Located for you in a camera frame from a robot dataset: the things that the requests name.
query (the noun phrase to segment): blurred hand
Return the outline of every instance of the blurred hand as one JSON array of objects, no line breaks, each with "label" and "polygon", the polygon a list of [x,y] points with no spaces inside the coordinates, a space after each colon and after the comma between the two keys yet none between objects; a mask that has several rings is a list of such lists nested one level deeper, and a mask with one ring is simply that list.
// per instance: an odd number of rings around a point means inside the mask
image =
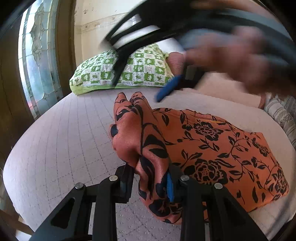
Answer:
[{"label": "blurred hand", "polygon": [[[196,2],[197,8],[232,7],[266,15],[259,5],[250,7],[249,0],[207,0]],[[272,92],[296,95],[296,86],[281,70],[276,69],[262,53],[264,35],[255,27],[237,27],[228,42],[220,34],[207,34],[198,38],[198,48],[186,52],[186,62],[203,67],[206,71],[227,73],[232,79],[244,84],[253,94]]]}]

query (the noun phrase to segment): black metal clamp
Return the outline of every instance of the black metal clamp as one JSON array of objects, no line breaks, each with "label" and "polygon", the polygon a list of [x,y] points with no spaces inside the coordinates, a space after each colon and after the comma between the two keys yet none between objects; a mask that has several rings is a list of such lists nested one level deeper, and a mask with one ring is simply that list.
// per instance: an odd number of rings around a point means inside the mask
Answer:
[{"label": "black metal clamp", "polygon": [[[267,238],[220,183],[199,184],[170,165],[175,201],[182,203],[180,241],[204,241],[204,206],[207,204],[211,241],[267,241]],[[128,164],[100,184],[77,183],[40,225],[30,241],[117,241],[115,203],[131,197],[134,169]],[[96,203],[93,233],[88,234],[91,207]]]}]

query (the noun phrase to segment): stained glass window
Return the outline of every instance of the stained glass window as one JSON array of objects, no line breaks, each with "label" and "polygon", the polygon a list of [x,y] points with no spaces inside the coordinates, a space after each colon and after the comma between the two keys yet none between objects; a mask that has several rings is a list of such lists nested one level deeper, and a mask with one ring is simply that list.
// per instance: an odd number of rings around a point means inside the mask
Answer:
[{"label": "stained glass window", "polygon": [[62,97],[55,58],[58,0],[36,0],[22,16],[18,58],[22,86],[34,119]]}]

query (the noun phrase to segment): striped cushion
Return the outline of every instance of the striped cushion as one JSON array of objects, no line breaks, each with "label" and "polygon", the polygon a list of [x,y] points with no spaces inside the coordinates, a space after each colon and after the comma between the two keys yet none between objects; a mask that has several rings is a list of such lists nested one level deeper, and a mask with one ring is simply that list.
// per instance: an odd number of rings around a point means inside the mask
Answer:
[{"label": "striped cushion", "polygon": [[271,99],[264,110],[282,127],[287,137],[296,149],[296,101],[288,97],[284,101],[278,96]]}]

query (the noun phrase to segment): metal rivet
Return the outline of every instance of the metal rivet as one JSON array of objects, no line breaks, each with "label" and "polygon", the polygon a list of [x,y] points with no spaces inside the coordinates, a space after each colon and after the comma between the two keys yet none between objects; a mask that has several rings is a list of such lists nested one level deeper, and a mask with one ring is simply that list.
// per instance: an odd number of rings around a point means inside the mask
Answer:
[{"label": "metal rivet", "polygon": [[214,187],[215,187],[216,189],[222,189],[222,188],[223,188],[223,185],[222,185],[221,183],[215,183],[215,184],[214,184]]},{"label": "metal rivet", "polygon": [[112,176],[109,177],[109,180],[110,180],[111,182],[114,182],[114,181],[116,181],[117,179],[118,179],[118,176],[116,176],[116,175],[112,175]]},{"label": "metal rivet", "polygon": [[84,186],[83,183],[76,183],[75,184],[75,188],[78,189],[78,190],[81,189],[81,188],[83,188],[83,186]]},{"label": "metal rivet", "polygon": [[182,181],[188,181],[188,180],[189,180],[189,177],[188,177],[187,175],[182,175],[182,176],[180,177],[180,179],[181,179]]}]

